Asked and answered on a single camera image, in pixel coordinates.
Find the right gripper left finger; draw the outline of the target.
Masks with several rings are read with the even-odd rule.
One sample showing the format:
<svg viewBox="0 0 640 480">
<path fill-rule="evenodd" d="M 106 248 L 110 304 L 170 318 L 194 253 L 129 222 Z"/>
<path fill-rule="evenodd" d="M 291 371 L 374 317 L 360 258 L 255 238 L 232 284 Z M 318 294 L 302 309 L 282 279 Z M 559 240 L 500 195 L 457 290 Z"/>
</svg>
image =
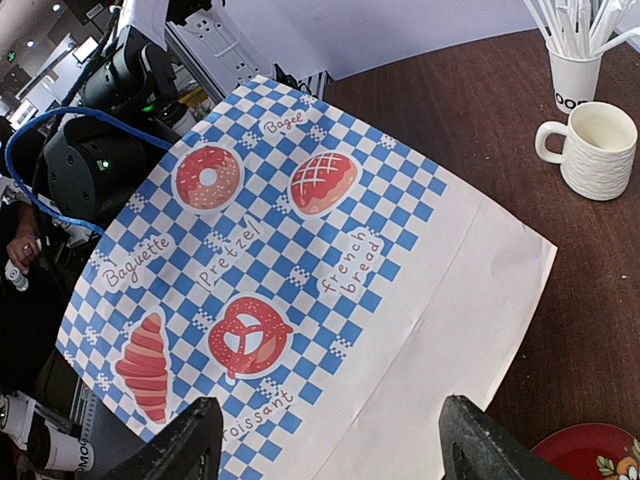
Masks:
<svg viewBox="0 0 640 480">
<path fill-rule="evenodd" d="M 105 479 L 199 479 L 219 476 L 223 416 L 215 398 L 200 397 Z"/>
</svg>

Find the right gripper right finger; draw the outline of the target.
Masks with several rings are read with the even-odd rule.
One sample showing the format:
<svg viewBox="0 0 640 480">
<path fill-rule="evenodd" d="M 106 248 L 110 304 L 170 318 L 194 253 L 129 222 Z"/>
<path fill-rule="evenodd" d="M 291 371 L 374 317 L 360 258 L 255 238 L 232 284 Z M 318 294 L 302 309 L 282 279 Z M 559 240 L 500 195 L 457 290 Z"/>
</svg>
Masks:
<svg viewBox="0 0 640 480">
<path fill-rule="evenodd" d="M 463 395 L 444 400 L 438 420 L 446 479 L 567 479 Z"/>
</svg>

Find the blue checkered paper bag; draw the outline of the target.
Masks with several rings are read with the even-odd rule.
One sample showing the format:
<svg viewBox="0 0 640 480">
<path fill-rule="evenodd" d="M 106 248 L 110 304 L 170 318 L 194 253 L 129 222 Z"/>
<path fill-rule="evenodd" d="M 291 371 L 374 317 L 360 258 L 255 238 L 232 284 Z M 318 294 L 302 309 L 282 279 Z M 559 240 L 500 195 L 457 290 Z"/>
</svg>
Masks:
<svg viewBox="0 0 640 480">
<path fill-rule="evenodd" d="M 491 402 L 556 252 L 421 153 L 259 77 L 105 229 L 56 345 L 144 441 L 217 399 L 223 479 L 439 479 L 445 398 Z"/>
</svg>

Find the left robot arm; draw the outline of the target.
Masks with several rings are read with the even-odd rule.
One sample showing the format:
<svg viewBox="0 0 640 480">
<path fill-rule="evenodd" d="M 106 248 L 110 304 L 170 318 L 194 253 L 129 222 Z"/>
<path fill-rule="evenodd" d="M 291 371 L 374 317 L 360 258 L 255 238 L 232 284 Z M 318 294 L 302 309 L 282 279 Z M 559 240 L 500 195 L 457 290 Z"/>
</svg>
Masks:
<svg viewBox="0 0 640 480">
<path fill-rule="evenodd" d="M 116 214 L 174 134 L 160 114 L 178 100 L 173 60 L 218 97 L 280 67 L 249 42 L 221 1 L 122 1 L 112 41 L 90 57 L 70 91 L 81 107 L 44 147 L 48 196 L 65 216 L 101 222 Z M 230 87 L 223 83 L 228 81 Z"/>
</svg>

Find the person hand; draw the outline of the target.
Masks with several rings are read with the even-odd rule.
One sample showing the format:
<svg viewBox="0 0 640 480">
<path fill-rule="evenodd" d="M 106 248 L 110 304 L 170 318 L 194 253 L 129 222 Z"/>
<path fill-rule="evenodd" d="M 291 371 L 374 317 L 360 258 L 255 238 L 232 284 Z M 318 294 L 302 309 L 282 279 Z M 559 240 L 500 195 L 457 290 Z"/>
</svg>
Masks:
<svg viewBox="0 0 640 480">
<path fill-rule="evenodd" d="M 40 248 L 36 236 L 29 232 L 19 232 L 6 247 L 11 263 L 23 274 L 29 273 L 30 264 L 37 259 Z"/>
</svg>

